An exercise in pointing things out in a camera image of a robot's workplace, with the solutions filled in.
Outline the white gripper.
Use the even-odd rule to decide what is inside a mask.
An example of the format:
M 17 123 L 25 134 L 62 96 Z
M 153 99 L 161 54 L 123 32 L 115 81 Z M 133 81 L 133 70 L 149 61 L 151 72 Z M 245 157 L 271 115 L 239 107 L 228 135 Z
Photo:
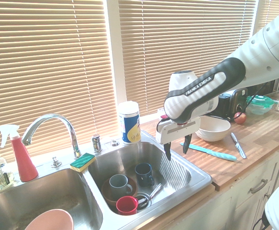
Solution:
M 184 137 L 183 153 L 186 154 L 191 142 L 192 133 L 199 130 L 201 118 L 196 117 L 187 123 L 178 124 L 171 119 L 163 119 L 156 126 L 156 141 L 164 144 L 167 159 L 171 160 L 171 142 Z

